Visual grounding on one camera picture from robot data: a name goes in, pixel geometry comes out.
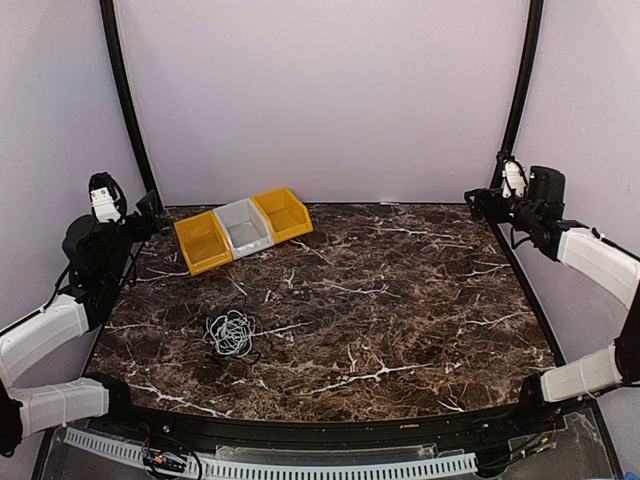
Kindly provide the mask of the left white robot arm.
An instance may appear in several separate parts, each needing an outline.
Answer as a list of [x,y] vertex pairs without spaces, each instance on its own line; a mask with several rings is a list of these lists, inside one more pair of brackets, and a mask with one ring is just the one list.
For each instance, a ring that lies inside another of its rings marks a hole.
[[10,457],[30,435],[76,420],[102,417],[120,436],[141,427],[140,412],[129,405],[122,381],[98,374],[70,382],[18,388],[16,381],[34,364],[71,340],[106,324],[119,295],[133,276],[132,249],[159,230],[154,195],[136,212],[115,222],[88,214],[72,222],[62,243],[69,263],[50,300],[1,332],[1,454]]

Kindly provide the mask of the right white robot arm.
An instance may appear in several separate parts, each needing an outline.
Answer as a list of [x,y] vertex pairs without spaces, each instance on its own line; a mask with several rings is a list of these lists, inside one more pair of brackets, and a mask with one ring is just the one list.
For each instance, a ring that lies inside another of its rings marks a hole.
[[565,185],[566,177],[558,170],[526,170],[509,160],[500,186],[464,193],[474,220],[508,224],[512,231],[523,232],[523,242],[591,280],[627,312],[610,345],[525,383],[520,404],[510,413],[511,426],[521,434],[534,432],[547,420],[550,404],[639,386],[639,257],[596,228],[565,219]]

